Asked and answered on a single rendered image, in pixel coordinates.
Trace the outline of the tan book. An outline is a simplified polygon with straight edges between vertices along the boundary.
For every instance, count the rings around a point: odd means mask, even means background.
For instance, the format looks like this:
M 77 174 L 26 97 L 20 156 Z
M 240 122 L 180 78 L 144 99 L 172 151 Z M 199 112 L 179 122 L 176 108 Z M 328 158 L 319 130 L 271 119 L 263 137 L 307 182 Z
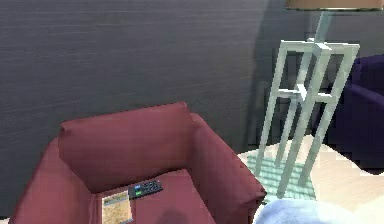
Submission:
M 102 199 L 102 224 L 128 224 L 133 220 L 127 191 Z

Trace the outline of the black remote control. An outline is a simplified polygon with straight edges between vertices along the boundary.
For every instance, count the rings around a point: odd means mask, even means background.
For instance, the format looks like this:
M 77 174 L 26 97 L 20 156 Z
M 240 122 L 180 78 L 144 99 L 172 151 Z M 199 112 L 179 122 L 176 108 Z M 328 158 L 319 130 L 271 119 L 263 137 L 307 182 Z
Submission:
M 160 181 L 152 180 L 129 187 L 128 195 L 130 200 L 135 200 L 144 196 L 155 194 L 162 190 L 163 187 Z

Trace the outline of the white frame floor lamp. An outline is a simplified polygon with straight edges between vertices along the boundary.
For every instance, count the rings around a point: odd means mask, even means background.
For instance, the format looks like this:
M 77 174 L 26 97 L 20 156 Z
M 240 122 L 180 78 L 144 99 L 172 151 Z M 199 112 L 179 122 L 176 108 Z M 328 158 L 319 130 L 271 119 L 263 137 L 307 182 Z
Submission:
M 325 105 L 324 112 L 321 116 L 298 183 L 303 185 L 309 178 L 320 146 L 351 71 L 352 64 L 360 49 L 358 44 L 330 43 L 326 40 L 332 16 L 336 12 L 343 11 L 382 11 L 384 10 L 384 0 L 285 0 L 285 8 L 297 11 L 319 11 L 321 16 L 313 38 L 305 41 L 283 40 L 279 46 L 258 148 L 257 162 L 255 164 L 255 172 L 259 173 L 270 133 L 276 101 L 279 98 L 289 99 L 288 113 L 275 159 L 277 166 L 282 165 L 284 167 L 276 190 L 276 197 L 279 199 L 285 196 L 314 106 L 317 103 L 323 103 Z M 292 89 L 282 89 L 280 84 L 286 56 L 289 52 L 301 52 L 303 57 L 297 74 L 295 87 Z M 333 55 L 340 55 L 342 62 L 331 91 L 329 93 L 322 93 L 320 86 L 325 76 L 329 60 Z

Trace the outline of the pale blue round object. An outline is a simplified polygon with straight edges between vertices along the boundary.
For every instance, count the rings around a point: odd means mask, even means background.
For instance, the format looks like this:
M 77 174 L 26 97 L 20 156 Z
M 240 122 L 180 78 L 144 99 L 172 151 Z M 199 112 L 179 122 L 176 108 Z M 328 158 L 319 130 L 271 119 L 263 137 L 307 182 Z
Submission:
M 384 211 L 361 216 L 329 202 L 283 198 L 267 203 L 252 224 L 384 224 Z

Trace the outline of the dark purple sofa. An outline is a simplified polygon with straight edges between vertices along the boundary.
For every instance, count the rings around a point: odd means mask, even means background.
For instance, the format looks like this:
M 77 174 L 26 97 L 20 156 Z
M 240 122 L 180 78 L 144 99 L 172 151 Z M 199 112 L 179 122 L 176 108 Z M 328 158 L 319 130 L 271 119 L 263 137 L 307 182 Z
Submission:
M 355 59 L 323 143 L 369 174 L 384 172 L 384 54 Z

